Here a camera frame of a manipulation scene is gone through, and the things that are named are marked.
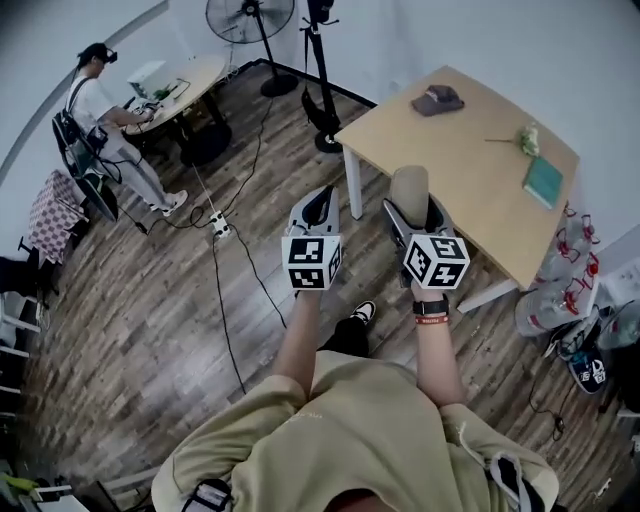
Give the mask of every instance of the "red bracelet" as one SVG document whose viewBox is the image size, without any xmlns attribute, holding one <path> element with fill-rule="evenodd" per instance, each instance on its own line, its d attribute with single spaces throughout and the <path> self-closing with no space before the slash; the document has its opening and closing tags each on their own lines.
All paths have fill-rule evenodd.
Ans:
<svg viewBox="0 0 640 512">
<path fill-rule="evenodd" d="M 416 317 L 416 323 L 419 325 L 446 324 L 448 321 L 449 321 L 449 317 L 447 315 Z"/>
</svg>

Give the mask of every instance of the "checkered cloth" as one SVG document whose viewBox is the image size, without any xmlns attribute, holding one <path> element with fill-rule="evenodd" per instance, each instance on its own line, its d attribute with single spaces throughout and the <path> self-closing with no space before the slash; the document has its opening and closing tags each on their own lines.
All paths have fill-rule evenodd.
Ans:
<svg viewBox="0 0 640 512">
<path fill-rule="evenodd" d="M 62 263 L 69 230 L 85 219 L 73 196 L 73 181 L 53 171 L 31 207 L 29 241 L 54 263 Z"/>
</svg>

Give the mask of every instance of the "hair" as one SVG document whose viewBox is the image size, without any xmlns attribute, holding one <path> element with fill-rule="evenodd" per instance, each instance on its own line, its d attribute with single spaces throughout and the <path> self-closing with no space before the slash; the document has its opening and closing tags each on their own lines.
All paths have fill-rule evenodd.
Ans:
<svg viewBox="0 0 640 512">
<path fill-rule="evenodd" d="M 78 54 L 78 66 L 77 69 L 85 67 L 91 59 L 94 57 L 100 59 L 106 64 L 109 56 L 107 55 L 107 45 L 104 43 L 93 43 L 87 46 L 81 53 Z"/>
</svg>

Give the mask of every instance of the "white t-shirt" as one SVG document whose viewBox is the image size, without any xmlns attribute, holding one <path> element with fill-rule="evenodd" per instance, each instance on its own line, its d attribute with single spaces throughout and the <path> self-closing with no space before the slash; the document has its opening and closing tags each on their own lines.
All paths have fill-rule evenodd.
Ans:
<svg viewBox="0 0 640 512">
<path fill-rule="evenodd" d="M 71 93 L 85 78 L 85 76 L 80 75 L 74 80 L 67 97 L 67 108 L 69 108 Z M 120 128 L 115 123 L 104 119 L 104 115 L 115 106 L 115 102 L 109 97 L 100 82 L 92 78 L 87 80 L 78 91 L 70 112 L 85 135 L 96 126 L 106 132 L 108 139 L 102 151 L 100 151 L 102 158 L 113 156 L 126 144 Z"/>
</svg>

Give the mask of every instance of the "hand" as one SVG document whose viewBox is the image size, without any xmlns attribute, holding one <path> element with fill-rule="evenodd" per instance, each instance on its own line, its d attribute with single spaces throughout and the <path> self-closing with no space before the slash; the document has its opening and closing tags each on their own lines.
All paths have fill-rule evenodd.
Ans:
<svg viewBox="0 0 640 512">
<path fill-rule="evenodd" d="M 416 302 L 437 302 L 444 299 L 440 290 L 423 290 L 415 279 L 411 283 L 411 291 Z"/>
</svg>

